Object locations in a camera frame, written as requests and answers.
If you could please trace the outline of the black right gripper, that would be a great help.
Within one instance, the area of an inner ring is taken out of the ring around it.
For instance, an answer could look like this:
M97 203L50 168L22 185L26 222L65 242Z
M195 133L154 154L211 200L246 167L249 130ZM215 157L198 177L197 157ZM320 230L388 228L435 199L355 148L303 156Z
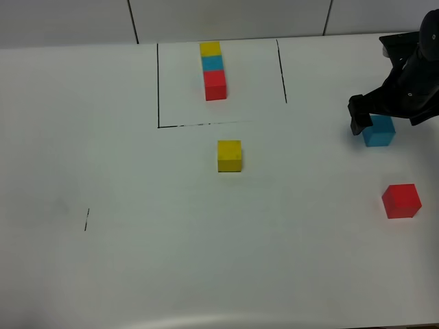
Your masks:
M352 96L348 110L353 135L371 127L374 114L408 119L413 126L438 116L438 59L425 57L417 45L410 57L392 67L380 87Z

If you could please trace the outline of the black grey right arm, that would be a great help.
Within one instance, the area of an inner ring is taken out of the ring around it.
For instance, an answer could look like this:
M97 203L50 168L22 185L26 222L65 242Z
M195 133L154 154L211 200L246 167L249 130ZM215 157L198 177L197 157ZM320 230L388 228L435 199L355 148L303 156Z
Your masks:
M417 32L379 40L392 70L380 87L349 99L355 136L373 126L373 114L408 119L413 126L438 116L438 11L428 12Z

